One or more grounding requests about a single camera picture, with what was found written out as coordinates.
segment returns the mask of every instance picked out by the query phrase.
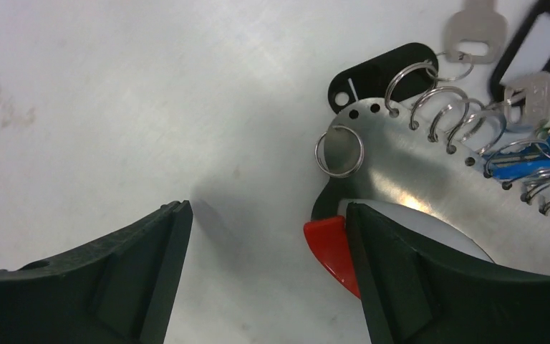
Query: tabletop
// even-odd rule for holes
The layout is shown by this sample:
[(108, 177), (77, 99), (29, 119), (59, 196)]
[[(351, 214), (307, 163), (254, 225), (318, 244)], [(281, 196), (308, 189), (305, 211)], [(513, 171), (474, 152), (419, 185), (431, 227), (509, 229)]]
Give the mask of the tabletop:
[[(498, 4), (508, 41), (530, 4)], [(0, 1), (0, 269), (190, 199), (166, 343), (368, 343), (302, 231), (327, 182), (327, 88), (409, 42), (440, 51), (462, 5)], [(492, 69), (463, 87), (487, 100)]]

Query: key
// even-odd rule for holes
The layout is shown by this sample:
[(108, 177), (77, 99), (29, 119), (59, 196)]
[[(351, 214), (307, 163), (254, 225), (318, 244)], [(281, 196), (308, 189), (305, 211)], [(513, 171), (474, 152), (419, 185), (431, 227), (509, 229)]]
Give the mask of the key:
[(511, 99), (518, 91), (525, 94), (525, 105), (519, 118), (511, 115), (510, 105), (503, 106), (508, 130), (532, 131), (547, 123), (550, 116), (550, 74), (538, 72), (510, 81), (505, 87), (505, 99)]
[(473, 63), (486, 65), (499, 58), (507, 38), (507, 20), (495, 11), (496, 0), (465, 0), (464, 10), (455, 13), (444, 29), (444, 48), (449, 62), (469, 62), (458, 51), (461, 42), (488, 45), (485, 55), (471, 55)]

